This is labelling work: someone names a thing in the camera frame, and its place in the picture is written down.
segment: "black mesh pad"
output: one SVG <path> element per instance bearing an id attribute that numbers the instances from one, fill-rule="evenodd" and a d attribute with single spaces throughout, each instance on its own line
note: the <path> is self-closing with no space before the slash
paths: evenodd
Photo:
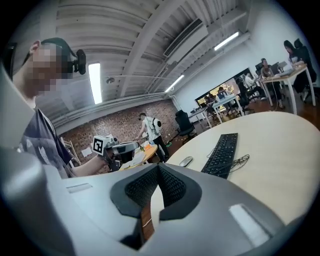
<path id="1" fill-rule="evenodd" d="M 126 185 L 125 194 L 143 208 L 151 200 L 157 185 L 157 167 L 155 167 Z"/>
<path id="2" fill-rule="evenodd" d="M 158 184 L 163 196 L 164 209 L 159 220 L 183 219 L 200 202 L 202 189 L 193 179 L 163 163 L 158 165 Z"/>
<path id="3" fill-rule="evenodd" d="M 158 185 L 157 170 L 156 164 L 150 165 L 112 186 L 110 199 L 122 215 L 140 219 L 143 207 L 151 200 Z"/>
<path id="4" fill-rule="evenodd" d="M 200 186 L 193 179 L 160 163 L 118 181 L 111 188 L 110 198 L 122 215 L 139 219 L 157 185 L 164 202 L 159 217 L 161 221 L 184 218 L 198 205 L 202 196 Z"/>
<path id="5" fill-rule="evenodd" d="M 164 207 L 168 207 L 184 197 L 186 184 L 164 168 L 159 167 L 157 181 L 162 192 Z"/>

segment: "black pants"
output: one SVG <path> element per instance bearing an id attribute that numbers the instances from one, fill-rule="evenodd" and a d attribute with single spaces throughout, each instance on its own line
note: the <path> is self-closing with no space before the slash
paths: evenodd
<path id="1" fill-rule="evenodd" d="M 164 144 L 164 142 L 162 141 L 162 137 L 159 136 L 158 138 L 155 138 L 153 140 L 154 144 L 156 144 L 158 146 L 158 149 L 156 150 L 156 154 L 158 155 L 158 157 L 160 158 L 160 161 L 162 162 L 165 162 L 165 158 L 168 158 L 169 157 L 169 152 L 168 152 L 168 149 L 166 147 L 166 145 Z M 164 155 L 162 154 L 161 152 L 161 149 L 159 147 L 159 145 L 161 146 L 163 152 L 164 152 Z"/>
<path id="2" fill-rule="evenodd" d="M 269 91 L 275 93 L 278 100 L 282 99 L 282 95 L 280 92 L 280 82 L 273 82 L 273 86 L 272 86 L 272 82 L 267 82 L 266 87 L 268 88 Z"/>
<path id="3" fill-rule="evenodd" d="M 266 97 L 264 89 L 262 89 L 260 86 L 256 86 L 256 87 L 254 87 L 253 89 L 250 90 L 251 95 L 253 95 L 255 92 L 259 93 L 259 97 L 260 98 L 265 98 Z"/>
<path id="4" fill-rule="evenodd" d="M 317 80 L 317 74 L 310 72 L 311 81 L 314 83 Z M 294 80 L 293 87 L 297 93 L 302 93 L 305 87 L 309 86 L 309 80 L 306 72 L 298 74 Z"/>

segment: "computer mouse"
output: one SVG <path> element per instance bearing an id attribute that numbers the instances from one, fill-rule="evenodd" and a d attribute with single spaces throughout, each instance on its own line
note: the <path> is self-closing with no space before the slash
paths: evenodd
<path id="1" fill-rule="evenodd" d="M 186 167 L 194 158 L 192 156 L 187 156 L 185 159 L 179 163 L 180 166 Z"/>

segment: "black keyboard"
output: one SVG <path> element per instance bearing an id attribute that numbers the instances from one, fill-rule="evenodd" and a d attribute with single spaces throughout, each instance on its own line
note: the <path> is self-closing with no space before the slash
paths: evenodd
<path id="1" fill-rule="evenodd" d="M 228 178 L 235 157 L 237 140 L 238 133 L 222 134 L 201 172 Z"/>

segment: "desk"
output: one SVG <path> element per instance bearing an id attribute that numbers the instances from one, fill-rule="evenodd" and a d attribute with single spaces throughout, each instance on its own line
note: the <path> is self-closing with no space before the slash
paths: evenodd
<path id="1" fill-rule="evenodd" d="M 143 165 L 145 162 L 147 162 L 147 161 L 155 154 L 155 152 L 157 151 L 157 149 L 158 149 L 158 146 L 157 146 L 157 145 L 153 145 L 151 148 L 149 148 L 148 150 L 144 151 L 145 156 L 144 156 L 144 158 L 143 158 L 143 160 L 142 160 L 141 163 L 136 164 L 136 165 L 134 165 L 134 166 L 130 166 L 129 168 L 126 168 L 126 169 L 123 169 L 123 168 L 121 167 L 121 168 L 119 169 L 119 171 L 129 170 L 129 169 L 131 169 L 131 168 L 134 168 L 134 167 Z"/>
<path id="2" fill-rule="evenodd" d="M 201 122 L 200 122 L 200 120 L 199 120 L 199 118 L 198 118 L 198 114 L 202 114 L 202 115 L 205 117 L 206 121 L 208 122 L 208 125 L 210 126 L 210 128 L 212 128 L 212 125 L 211 125 L 211 123 L 209 122 L 209 119 L 208 119 L 206 110 L 207 110 L 207 108 L 206 108 L 206 107 L 203 107 L 203 108 L 200 108 L 199 110 L 197 110 L 196 112 L 194 112 L 194 113 L 192 113 L 191 115 L 188 116 L 189 119 L 192 118 L 192 117 L 194 117 L 194 116 L 196 116 L 196 119 L 198 119 L 198 121 L 199 121 L 199 123 L 200 123 L 200 125 L 201 125 L 201 128 L 202 128 L 203 130 L 204 130 L 204 127 L 202 126 L 202 124 L 201 124 Z"/>
<path id="3" fill-rule="evenodd" d="M 268 88 L 266 86 L 266 83 L 287 81 L 287 84 L 288 84 L 288 87 L 289 87 L 289 92 L 290 92 L 290 97 L 291 97 L 291 102 L 292 102 L 293 113 L 295 115 L 297 114 L 296 99 L 295 99 L 295 94 L 294 94 L 294 90 L 292 88 L 292 84 L 291 84 L 290 78 L 292 78 L 294 76 L 297 76 L 297 75 L 301 74 L 304 71 L 306 72 L 306 76 L 308 77 L 308 81 L 309 81 L 309 85 L 310 85 L 312 104 L 314 106 L 316 105 L 315 92 L 314 92 L 314 87 L 312 85 L 311 76 L 310 76 L 309 70 L 307 68 L 307 65 L 303 64 L 303 65 L 299 66 L 295 71 L 293 71 L 290 75 L 269 77 L 266 80 L 261 79 L 261 82 L 262 82 L 263 86 L 265 87 L 265 91 L 266 91 L 266 94 L 268 96 L 268 99 L 269 99 L 269 102 L 270 102 L 271 106 L 273 106 L 273 103 L 272 103 L 272 100 L 271 100 L 271 97 L 270 97 L 269 90 L 268 90 Z"/>
<path id="4" fill-rule="evenodd" d="M 220 99 L 219 102 L 212 104 L 212 107 L 213 107 L 213 109 L 214 109 L 217 117 L 219 118 L 220 124 L 222 124 L 222 120 L 221 120 L 221 117 L 220 117 L 220 115 L 219 115 L 220 112 L 219 112 L 219 109 L 218 109 L 218 108 L 219 108 L 220 106 L 222 106 L 222 105 L 230 102 L 230 101 L 233 101 L 233 100 L 235 100 L 236 103 L 238 104 L 238 107 L 239 107 L 240 112 L 241 112 L 241 116 L 244 116 L 244 112 L 242 111 L 242 107 L 240 106 L 240 103 L 239 103 L 239 100 L 238 100 L 238 98 L 237 98 L 237 95 L 231 94 L 231 95 L 228 95 L 227 97 L 225 97 L 225 98 L 223 98 L 223 99 Z"/>
<path id="5" fill-rule="evenodd" d="M 250 158 L 228 180 L 271 208 L 285 224 L 305 213 L 319 187 L 320 132 L 298 115 L 261 112 L 229 120 L 190 140 L 167 163 L 179 165 L 192 156 L 188 168 L 200 172 L 220 135 L 229 133 L 239 133 L 234 159 L 245 154 Z M 163 208 L 157 187 L 151 198 L 155 228 Z"/>

